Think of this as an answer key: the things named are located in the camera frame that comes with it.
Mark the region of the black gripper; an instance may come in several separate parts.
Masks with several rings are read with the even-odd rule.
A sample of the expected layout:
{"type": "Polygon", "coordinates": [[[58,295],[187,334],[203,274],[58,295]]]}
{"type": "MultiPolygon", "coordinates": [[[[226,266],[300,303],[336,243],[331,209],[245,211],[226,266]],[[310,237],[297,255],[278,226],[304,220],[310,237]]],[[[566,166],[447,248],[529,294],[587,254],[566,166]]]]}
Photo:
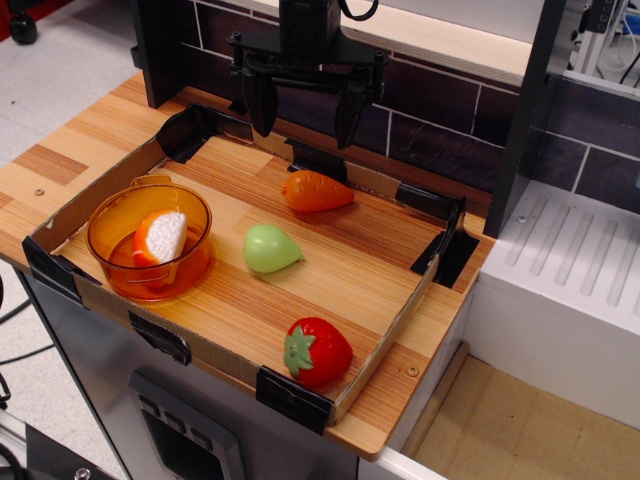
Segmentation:
{"type": "Polygon", "coordinates": [[[388,55],[351,40],[341,19],[370,19],[379,3],[354,13],[346,1],[281,1],[276,29],[239,32],[227,39],[233,48],[232,75],[240,80],[254,130],[270,135],[276,118],[276,88],[286,86],[340,93],[335,115],[337,147],[349,147],[361,113],[381,99],[388,55]]]}

